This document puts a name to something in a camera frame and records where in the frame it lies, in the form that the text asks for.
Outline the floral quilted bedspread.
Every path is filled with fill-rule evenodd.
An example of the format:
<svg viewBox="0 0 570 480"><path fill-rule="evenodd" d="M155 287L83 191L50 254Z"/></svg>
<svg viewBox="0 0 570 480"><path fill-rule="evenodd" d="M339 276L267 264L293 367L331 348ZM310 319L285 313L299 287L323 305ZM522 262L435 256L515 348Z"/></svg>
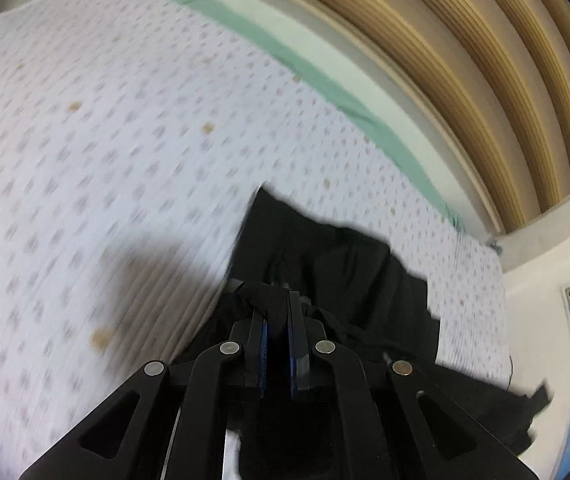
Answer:
<svg viewBox="0 0 570 480"><path fill-rule="evenodd" d="M186 346L261 186L384 238L426 278L438 362L508 383L496 253L355 114L171 0L33 0L0 14L1 479Z"/></svg>

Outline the black hooded jacket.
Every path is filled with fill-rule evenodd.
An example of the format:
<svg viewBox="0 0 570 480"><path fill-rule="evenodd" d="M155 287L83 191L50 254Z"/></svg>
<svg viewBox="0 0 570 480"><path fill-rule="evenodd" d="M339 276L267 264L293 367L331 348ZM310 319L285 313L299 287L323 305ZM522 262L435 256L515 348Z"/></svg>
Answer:
<svg viewBox="0 0 570 480"><path fill-rule="evenodd" d="M246 385L229 393L241 435L245 479L352 479L336 392L314 359L306 331L289 329L295 292L323 318L329 338L361 359L397 350L437 364L440 324L427 308L428 287L388 245L346 226L316 222L259 190L232 252L227 282L209 318L178 363L230 337L233 325L259 314L267 327Z"/></svg>

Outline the wooden slatted headboard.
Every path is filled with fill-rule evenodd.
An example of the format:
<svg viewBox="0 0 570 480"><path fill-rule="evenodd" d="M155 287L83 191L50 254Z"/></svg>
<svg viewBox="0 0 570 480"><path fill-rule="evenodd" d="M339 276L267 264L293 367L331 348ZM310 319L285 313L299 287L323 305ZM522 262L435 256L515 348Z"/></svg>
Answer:
<svg viewBox="0 0 570 480"><path fill-rule="evenodd" d="M511 233L570 196L570 0L299 0L400 70Z"/></svg>

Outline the green bed sheet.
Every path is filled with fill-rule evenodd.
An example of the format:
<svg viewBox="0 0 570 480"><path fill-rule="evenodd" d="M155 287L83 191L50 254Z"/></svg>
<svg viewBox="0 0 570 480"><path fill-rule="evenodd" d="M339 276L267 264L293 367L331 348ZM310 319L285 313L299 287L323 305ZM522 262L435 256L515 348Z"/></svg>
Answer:
<svg viewBox="0 0 570 480"><path fill-rule="evenodd" d="M474 210L435 119L404 84L324 18L291 0L173 0L237 32L317 90L381 148L460 231Z"/></svg>

